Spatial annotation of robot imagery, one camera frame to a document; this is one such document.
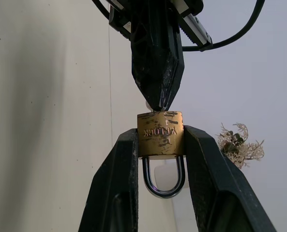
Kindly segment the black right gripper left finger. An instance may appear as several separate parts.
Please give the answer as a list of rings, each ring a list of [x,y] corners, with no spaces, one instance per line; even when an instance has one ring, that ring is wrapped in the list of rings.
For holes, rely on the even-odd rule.
[[[78,232],[138,232],[138,135],[122,133],[95,173]]]

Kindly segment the brass padlock with steel shackle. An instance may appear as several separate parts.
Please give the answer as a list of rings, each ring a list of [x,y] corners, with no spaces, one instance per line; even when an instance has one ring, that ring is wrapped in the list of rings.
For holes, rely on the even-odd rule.
[[[154,196],[169,199],[185,183],[184,125],[179,111],[160,111],[137,116],[138,157],[142,159],[143,179]],[[170,190],[158,189],[151,178],[150,160],[176,160],[177,183]]]

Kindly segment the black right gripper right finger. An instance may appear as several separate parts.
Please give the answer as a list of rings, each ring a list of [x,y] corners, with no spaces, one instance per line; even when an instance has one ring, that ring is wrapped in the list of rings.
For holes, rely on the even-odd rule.
[[[277,232],[242,171],[205,131],[184,126],[198,232]]]

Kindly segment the dried white plant decoration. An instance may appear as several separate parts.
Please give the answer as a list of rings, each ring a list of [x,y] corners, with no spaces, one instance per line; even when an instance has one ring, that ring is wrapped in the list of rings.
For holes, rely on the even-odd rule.
[[[228,130],[221,124],[221,132],[217,135],[217,144],[220,151],[229,160],[235,164],[236,167],[242,169],[248,166],[251,160],[260,161],[264,156],[264,141],[248,142],[249,132],[245,124],[235,123],[237,131]]]

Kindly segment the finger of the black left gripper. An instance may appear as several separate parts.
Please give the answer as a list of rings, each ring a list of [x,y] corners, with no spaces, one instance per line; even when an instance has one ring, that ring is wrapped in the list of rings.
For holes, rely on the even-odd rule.
[[[177,25],[169,0],[131,0],[132,75],[155,111],[166,111],[178,66]]]
[[[179,90],[184,71],[180,28],[176,23],[167,27],[165,52],[159,100],[161,111],[167,111],[170,108]]]

